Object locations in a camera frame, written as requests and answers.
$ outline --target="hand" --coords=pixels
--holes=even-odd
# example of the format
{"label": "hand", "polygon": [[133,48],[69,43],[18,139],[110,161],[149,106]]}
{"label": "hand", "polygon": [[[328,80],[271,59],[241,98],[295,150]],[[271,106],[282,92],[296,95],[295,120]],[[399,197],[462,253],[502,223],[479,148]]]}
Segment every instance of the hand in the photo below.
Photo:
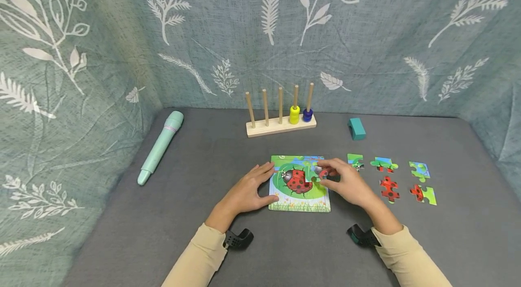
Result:
{"label": "hand", "polygon": [[345,161],[338,158],[319,160],[318,166],[325,168],[331,176],[340,175],[340,182],[320,180],[320,184],[337,192],[352,204],[366,208],[380,200],[353,166]]}
{"label": "hand", "polygon": [[275,172],[273,166],[274,163],[256,165],[244,175],[215,206],[206,219],[206,226],[225,233],[233,219],[241,212],[251,212],[277,202],[279,198],[276,195],[261,198],[257,191],[259,186],[269,180]]}

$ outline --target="teal fabric backdrop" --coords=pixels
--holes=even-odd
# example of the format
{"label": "teal fabric backdrop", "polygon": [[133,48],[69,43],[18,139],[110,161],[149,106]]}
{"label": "teal fabric backdrop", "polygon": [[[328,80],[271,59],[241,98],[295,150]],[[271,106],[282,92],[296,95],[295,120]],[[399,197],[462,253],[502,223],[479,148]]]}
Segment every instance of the teal fabric backdrop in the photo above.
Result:
{"label": "teal fabric backdrop", "polygon": [[521,197],[520,14],[521,0],[0,0],[0,285],[60,283],[158,110],[245,108],[246,91],[261,108],[262,88],[273,109],[279,86],[289,108],[313,81],[315,111],[465,119]]}

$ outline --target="beige sleeve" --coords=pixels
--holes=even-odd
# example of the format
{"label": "beige sleeve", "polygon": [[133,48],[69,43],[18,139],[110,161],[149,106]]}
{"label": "beige sleeve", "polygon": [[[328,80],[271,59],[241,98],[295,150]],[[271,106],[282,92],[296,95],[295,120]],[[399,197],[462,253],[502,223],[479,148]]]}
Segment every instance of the beige sleeve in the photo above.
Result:
{"label": "beige sleeve", "polygon": [[452,287],[406,226],[393,235],[371,229],[381,245],[376,247],[378,254],[401,287]]}
{"label": "beige sleeve", "polygon": [[208,286],[226,256],[224,241],[224,234],[203,223],[161,286]]}

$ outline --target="wooden base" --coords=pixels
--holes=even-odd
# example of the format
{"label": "wooden base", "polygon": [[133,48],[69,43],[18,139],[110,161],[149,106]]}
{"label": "wooden base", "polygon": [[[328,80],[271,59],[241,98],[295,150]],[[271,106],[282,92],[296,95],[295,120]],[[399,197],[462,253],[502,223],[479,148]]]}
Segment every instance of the wooden base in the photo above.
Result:
{"label": "wooden base", "polygon": [[311,121],[304,122],[302,120],[302,115],[299,116],[299,121],[296,125],[292,125],[290,123],[290,117],[284,116],[282,117],[282,124],[279,123],[279,118],[270,119],[270,125],[266,126],[266,120],[258,120],[255,121],[255,128],[251,127],[251,122],[246,123],[246,134],[248,138],[252,138],[255,136],[267,136],[268,134],[274,133],[282,133],[282,132],[292,132],[295,130],[302,129],[311,129],[312,127],[317,126],[317,121],[315,120],[315,115],[311,116]]}

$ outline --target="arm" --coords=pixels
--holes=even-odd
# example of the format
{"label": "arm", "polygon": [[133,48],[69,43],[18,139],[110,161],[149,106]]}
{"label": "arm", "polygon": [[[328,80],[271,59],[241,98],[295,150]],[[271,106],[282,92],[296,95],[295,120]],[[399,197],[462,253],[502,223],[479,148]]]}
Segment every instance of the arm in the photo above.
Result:
{"label": "arm", "polygon": [[162,287],[206,287],[219,270],[227,250],[225,233],[241,212],[260,209],[278,201],[275,195],[259,197],[259,185],[274,173],[273,163],[255,166],[213,208],[185,251],[166,277]]}
{"label": "arm", "polygon": [[398,221],[351,165],[338,158],[319,161],[318,165],[327,168],[331,175],[341,176],[340,182],[321,180],[320,184],[362,207],[370,216],[373,233],[381,245],[376,250],[401,287],[451,287],[409,229]]}

